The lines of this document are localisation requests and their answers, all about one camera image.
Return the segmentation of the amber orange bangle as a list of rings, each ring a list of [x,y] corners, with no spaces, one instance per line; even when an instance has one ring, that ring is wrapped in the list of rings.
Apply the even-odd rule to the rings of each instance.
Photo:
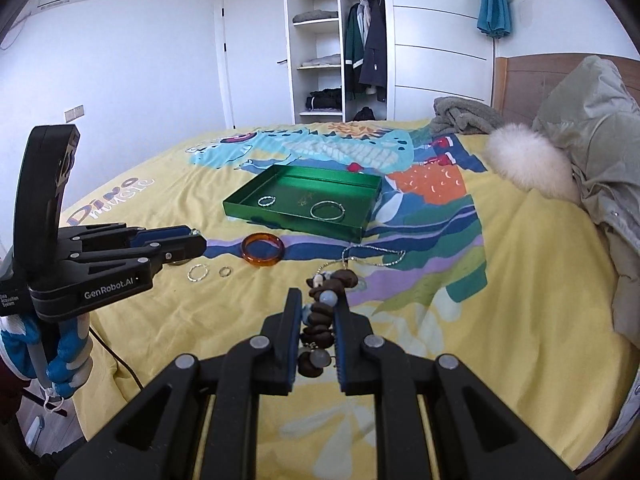
[[[280,237],[270,233],[254,233],[241,243],[242,258],[252,266],[274,266],[285,254],[285,244]]]

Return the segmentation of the wall light switch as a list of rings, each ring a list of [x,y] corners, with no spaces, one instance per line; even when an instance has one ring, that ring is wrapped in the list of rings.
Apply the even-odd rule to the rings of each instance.
[[[77,105],[64,112],[64,119],[66,124],[74,122],[75,120],[85,116],[85,107],[83,105]]]

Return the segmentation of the dark hanging coat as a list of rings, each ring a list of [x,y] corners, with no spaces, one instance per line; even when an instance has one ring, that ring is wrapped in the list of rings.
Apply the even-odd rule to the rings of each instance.
[[[374,87],[378,102],[385,102],[387,44],[384,0],[360,0],[358,23],[364,47],[360,84]]]

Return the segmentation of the black folded clothes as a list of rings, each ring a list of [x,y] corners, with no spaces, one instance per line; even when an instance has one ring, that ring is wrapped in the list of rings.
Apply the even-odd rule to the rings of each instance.
[[[342,89],[326,88],[323,90],[311,91],[306,96],[306,110],[338,110],[343,108]]]

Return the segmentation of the white door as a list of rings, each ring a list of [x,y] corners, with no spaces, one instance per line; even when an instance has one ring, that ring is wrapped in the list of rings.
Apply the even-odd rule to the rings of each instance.
[[[284,0],[214,0],[214,8],[226,127],[292,124]]]

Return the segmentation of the white fluffy pillow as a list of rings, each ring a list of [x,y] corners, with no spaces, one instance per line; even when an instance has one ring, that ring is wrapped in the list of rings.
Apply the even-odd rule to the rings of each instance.
[[[489,133],[484,156],[495,174],[522,191],[537,190],[554,200],[580,202],[570,159],[529,126],[506,124]]]

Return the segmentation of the wooden headboard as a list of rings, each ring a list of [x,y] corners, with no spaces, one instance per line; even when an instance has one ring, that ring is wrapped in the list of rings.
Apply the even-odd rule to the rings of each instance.
[[[639,111],[639,63],[602,54],[546,53],[497,58],[492,107],[505,122],[573,118],[585,110],[599,116]]]

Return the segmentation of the rose gold thin bangle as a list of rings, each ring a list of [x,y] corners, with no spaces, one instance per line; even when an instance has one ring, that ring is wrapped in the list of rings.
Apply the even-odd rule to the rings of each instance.
[[[341,221],[346,214],[345,207],[335,200],[319,200],[309,209],[311,219],[324,222]]]

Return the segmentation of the grey crumpled towel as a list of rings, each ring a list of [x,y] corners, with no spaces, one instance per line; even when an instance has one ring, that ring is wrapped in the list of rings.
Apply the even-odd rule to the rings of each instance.
[[[430,128],[435,134],[488,134],[504,125],[501,115],[480,101],[441,96],[433,106]]]

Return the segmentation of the yellow dinosaur bedspread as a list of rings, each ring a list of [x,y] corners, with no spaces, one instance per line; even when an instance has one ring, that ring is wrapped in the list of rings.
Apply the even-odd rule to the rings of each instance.
[[[175,356],[227,352],[279,312],[290,288],[347,263],[352,310],[416,356],[451,353],[572,468],[637,411],[639,353],[612,326],[617,275],[578,206],[525,193],[480,157],[482,136],[436,138],[422,122],[259,127],[206,134],[131,168],[68,208],[74,224],[185,224],[202,258],[97,310],[93,370],[74,397],[92,437]],[[375,174],[382,188],[357,247],[284,231],[283,259],[241,255],[254,224],[222,202],[274,164]],[[206,263],[208,277],[186,272]]]

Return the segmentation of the black bag wardrobe bottom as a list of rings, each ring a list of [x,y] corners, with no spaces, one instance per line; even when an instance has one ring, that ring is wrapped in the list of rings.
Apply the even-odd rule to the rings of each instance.
[[[368,122],[369,120],[375,120],[375,114],[372,108],[368,106],[364,106],[361,110],[358,110],[352,118],[353,122]]]

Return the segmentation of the grey folded clothes upper shelf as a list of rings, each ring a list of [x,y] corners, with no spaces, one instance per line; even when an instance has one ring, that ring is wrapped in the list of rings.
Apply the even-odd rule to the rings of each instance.
[[[337,11],[312,10],[296,14],[294,18],[292,18],[292,22],[298,24],[312,21],[335,20],[336,18],[338,18]]]

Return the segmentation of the white wardrobe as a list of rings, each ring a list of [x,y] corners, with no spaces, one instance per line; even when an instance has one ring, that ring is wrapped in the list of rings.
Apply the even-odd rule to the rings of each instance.
[[[443,96],[489,104],[494,40],[476,26],[480,0],[283,0],[294,122],[348,122],[363,107],[382,120],[434,115]],[[347,31],[365,2],[379,9],[382,89],[356,93]]]

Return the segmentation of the silver twisted hoop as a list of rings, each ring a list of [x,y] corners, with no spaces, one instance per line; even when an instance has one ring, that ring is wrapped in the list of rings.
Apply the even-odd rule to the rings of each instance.
[[[277,197],[273,196],[273,195],[265,195],[262,196],[258,201],[257,201],[257,205],[259,207],[271,207],[272,205],[274,205],[277,201]]]
[[[206,263],[195,263],[190,267],[189,271],[186,272],[186,278],[191,283],[199,283],[205,280],[209,274],[209,267]]]

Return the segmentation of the green metallic tray box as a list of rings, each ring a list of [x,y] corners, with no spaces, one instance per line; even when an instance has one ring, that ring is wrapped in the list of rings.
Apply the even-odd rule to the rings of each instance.
[[[364,237],[382,188],[375,174],[357,174],[304,166],[273,165],[241,185],[223,202],[224,213],[271,229],[290,230],[358,243]],[[259,207],[265,195],[277,197],[271,207]],[[319,200],[335,200],[345,209],[337,222],[310,218]]]

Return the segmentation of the teal hanging cloth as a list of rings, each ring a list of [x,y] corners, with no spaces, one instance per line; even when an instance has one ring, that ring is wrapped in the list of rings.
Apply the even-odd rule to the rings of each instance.
[[[512,32],[508,0],[480,0],[477,28],[492,39],[506,38]]]

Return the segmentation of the olive green jacket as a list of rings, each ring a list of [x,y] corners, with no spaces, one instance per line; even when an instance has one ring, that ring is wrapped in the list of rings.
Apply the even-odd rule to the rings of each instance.
[[[582,206],[602,228],[618,274],[613,327],[639,343],[639,104],[617,66],[587,56],[533,121],[572,164]]]

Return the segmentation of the green white hanging jacket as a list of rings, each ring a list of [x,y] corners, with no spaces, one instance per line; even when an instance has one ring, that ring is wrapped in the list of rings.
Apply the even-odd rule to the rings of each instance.
[[[359,4],[349,9],[344,31],[344,66],[346,99],[354,100],[356,95],[364,92],[364,85],[360,84],[360,74],[363,66],[364,47],[358,23]]]

